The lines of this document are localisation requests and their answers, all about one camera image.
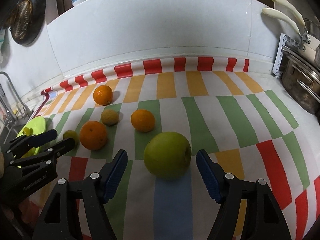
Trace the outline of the small yellow lemon fruit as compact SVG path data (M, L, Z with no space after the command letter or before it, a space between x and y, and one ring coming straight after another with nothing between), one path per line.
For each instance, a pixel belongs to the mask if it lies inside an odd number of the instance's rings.
M106 126L113 126L119 121L119 113L112 109L106 109L101 113L101 122Z

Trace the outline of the large green apple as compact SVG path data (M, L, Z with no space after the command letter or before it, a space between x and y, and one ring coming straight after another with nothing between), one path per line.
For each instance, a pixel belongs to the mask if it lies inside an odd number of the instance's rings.
M144 164L154 176L175 180L182 177L191 162L188 139L177 132L162 132L152 138L144 150Z

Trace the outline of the cream handled utensil front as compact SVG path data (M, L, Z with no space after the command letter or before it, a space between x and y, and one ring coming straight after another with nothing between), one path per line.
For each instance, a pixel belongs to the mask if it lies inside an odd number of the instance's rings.
M271 18L275 18L275 19L278 19L278 20L281 20L281 21L284 21L285 23L287 23L300 38L299 49L302 51L305 51L305 46L303 44L303 37L300 34L300 30L299 30L297 24L295 23L295 21L291 20L291 18L289 18L289 16L285 15L283 12L280 12L279 10L272 9L272 8L263 8L262 13L264 15L271 17Z

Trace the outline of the orange with stem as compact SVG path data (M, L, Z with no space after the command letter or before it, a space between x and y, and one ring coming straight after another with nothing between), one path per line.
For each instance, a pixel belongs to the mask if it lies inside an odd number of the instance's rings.
M102 106L109 105L113 100L113 90L107 85L100 85L93 92L93 100Z

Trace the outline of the white dish rack bracket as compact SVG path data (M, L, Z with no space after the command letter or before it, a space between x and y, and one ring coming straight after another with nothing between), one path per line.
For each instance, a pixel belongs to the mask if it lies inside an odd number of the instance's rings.
M272 68L272 75L277 79L280 79L281 75L283 74L283 70L280 69L280 65L283 59L284 47L286 46L286 43L287 43L287 35L284 33L281 33L276 58Z

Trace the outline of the cream handled utensil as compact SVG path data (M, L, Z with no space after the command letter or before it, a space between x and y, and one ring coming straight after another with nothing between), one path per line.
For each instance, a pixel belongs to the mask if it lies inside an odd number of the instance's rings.
M305 21L304 21L302 14L287 0L271 0L271 1L273 1L276 4L282 5L283 7L285 7L286 9L288 9L292 13L292 15L297 20L298 24L301 25L304 29L304 33L301 34L303 37L303 42L310 44L311 38L309 37L309 33L306 28L306 24L305 24Z
M303 44L303 37L300 34L300 30L299 30L297 24L295 23L295 21L291 20L291 18L289 18L289 16L285 15L283 12L280 12L279 10L272 9L272 8L263 8L262 13L264 15L271 17L271 18L275 18L275 19L278 19L278 20L281 20L281 21L284 21L285 23L287 23L300 38L299 49L302 51L305 51L305 46Z

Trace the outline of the small green tomato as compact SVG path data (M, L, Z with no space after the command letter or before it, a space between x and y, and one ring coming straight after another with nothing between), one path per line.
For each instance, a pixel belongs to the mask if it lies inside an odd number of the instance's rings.
M67 131L64 132L62 138L63 139L72 138L74 140L74 142L75 142L75 146L78 146L78 144L79 144L79 136L76 133L76 131L67 130Z

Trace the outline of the dark hanging colander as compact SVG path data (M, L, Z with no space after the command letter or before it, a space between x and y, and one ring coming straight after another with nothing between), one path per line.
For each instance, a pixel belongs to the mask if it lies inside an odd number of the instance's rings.
M45 16L46 0L20 0L14 10L15 20L10 25L12 38L27 46L38 36Z

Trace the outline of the striped colourful tablecloth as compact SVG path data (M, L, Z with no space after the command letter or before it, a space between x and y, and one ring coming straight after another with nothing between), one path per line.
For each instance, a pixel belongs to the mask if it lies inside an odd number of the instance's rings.
M99 121L103 107L93 100L99 85L114 92L111 109L120 121L108 128L98 151L78 146L58 161L58 176L82 180L99 171L119 149L128 165L115 197L105 209L118 239L206 239L219 206L212 200L195 162L176 181L151 175L143 161L147 143L161 132L177 132L193 153L206 150L213 161L240 179L265 179L285 215L291 237L302 239L319 216L319 124L279 80L252 73L230 60L153 60L103 69L62 84L40 110L59 136ZM131 124L138 109L156 120L149 132Z

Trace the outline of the steel faucet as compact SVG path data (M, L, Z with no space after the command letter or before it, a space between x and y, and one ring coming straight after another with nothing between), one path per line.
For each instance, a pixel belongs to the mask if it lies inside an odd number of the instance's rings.
M30 118L32 111L22 101L9 75L1 71L1 105L4 108L5 125L15 124L19 117Z

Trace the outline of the small yellow-brown fruit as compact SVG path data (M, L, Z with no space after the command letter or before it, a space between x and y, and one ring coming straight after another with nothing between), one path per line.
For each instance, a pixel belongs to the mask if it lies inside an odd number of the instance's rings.
M31 128L24 127L23 128L23 134L26 135L26 136L30 136L30 135L33 134L33 130Z

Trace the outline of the lime green plate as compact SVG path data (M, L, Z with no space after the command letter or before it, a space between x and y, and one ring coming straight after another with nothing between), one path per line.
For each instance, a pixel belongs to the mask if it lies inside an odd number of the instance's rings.
M38 135L40 133L43 133L46 131L46 120L42 116L37 116L30 120L17 134L16 137L20 137L22 135L25 135L25 132L27 135ZM29 150L23 158L31 157L33 155L37 155L40 152L40 147L33 147L31 150Z

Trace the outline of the large orange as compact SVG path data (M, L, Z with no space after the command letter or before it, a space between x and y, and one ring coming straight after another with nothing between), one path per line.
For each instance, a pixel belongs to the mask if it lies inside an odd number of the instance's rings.
M107 143L107 128L98 121L86 122L79 133L79 140L86 149L96 151Z

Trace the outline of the small orange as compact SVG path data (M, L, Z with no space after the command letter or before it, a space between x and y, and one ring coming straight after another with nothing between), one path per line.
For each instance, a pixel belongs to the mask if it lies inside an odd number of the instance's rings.
M131 114L131 124L139 132L149 132L155 127L154 115L146 109L138 109Z

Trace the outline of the cream handled utensil rear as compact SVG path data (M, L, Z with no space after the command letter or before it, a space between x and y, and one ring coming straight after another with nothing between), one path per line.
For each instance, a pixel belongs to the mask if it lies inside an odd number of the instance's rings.
M310 44L311 38L309 37L309 33L306 28L306 24L305 24L305 21L304 21L302 14L287 0L271 0L271 1L273 1L276 4L282 5L283 7L285 7L286 9L288 9L292 13L292 15L297 20L298 24L301 25L304 29L304 33L301 34L303 37L303 42Z

